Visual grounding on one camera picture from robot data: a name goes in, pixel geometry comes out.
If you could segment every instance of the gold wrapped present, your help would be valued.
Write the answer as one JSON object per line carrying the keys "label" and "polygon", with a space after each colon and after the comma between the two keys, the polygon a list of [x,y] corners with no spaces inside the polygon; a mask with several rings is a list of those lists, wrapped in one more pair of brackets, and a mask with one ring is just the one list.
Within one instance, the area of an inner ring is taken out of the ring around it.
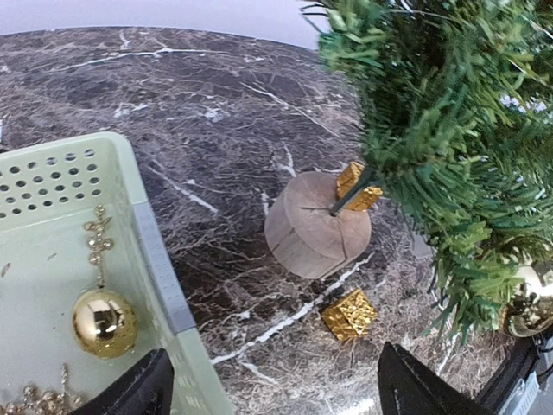
{"label": "gold wrapped present", "polygon": [[322,319],[336,338],[345,342],[368,335],[368,328],[377,315],[365,293],[358,288],[324,310]]}
{"label": "gold wrapped present", "polygon": [[[351,162],[349,166],[338,176],[336,185],[338,198],[341,199],[357,183],[365,167],[361,163]],[[382,195],[381,188],[366,188],[355,199],[349,202],[346,209],[358,212],[367,211]]]}

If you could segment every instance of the wooden base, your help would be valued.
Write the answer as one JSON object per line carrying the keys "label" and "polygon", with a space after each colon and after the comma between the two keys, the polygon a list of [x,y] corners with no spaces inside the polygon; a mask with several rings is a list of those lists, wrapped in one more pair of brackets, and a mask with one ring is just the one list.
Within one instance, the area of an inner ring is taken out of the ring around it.
{"label": "wooden base", "polygon": [[365,251],[371,239],[367,212],[329,209],[336,202],[336,179],[319,172],[292,179],[265,220],[265,238],[276,260],[304,278],[322,278]]}

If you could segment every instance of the gold ornament ball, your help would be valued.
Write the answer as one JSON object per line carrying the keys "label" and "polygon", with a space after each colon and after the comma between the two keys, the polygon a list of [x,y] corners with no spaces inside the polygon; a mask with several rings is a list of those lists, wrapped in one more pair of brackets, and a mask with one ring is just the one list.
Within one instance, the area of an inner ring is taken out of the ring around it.
{"label": "gold ornament ball", "polygon": [[137,315],[116,292],[97,289],[73,306],[73,332],[80,347],[101,359],[113,359],[135,345]]}
{"label": "gold ornament ball", "polygon": [[553,324],[553,271],[521,266],[521,283],[499,312],[501,330],[513,337],[537,335]]}

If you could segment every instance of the dark marble surface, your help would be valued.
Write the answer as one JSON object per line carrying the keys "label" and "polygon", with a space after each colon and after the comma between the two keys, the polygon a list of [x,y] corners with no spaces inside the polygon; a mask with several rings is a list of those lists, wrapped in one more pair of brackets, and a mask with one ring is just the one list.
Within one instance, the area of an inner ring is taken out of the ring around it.
{"label": "dark marble surface", "polygon": [[[287,273],[264,216],[300,172],[356,158],[355,100],[316,54],[172,29],[76,29],[0,37],[0,150],[94,131],[128,137],[202,339],[240,414],[379,413],[376,365],[399,342],[474,395],[505,355],[500,335],[452,348],[435,333],[429,259],[392,204],[353,267]],[[337,342],[320,312],[360,287],[378,309],[365,338]]]}

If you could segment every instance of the light green plastic basket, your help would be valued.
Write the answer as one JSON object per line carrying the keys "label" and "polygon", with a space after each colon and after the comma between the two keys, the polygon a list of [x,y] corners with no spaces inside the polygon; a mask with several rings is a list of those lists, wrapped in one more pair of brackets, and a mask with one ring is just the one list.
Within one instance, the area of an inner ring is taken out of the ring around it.
{"label": "light green plastic basket", "polygon": [[[135,306],[134,349],[102,361],[73,339],[71,310],[95,281],[82,224],[93,208],[112,216],[107,287]],[[152,348],[175,368],[174,414],[227,415],[232,408],[204,349],[159,234],[129,142],[100,132],[0,155],[0,404],[30,381],[91,399]]]}

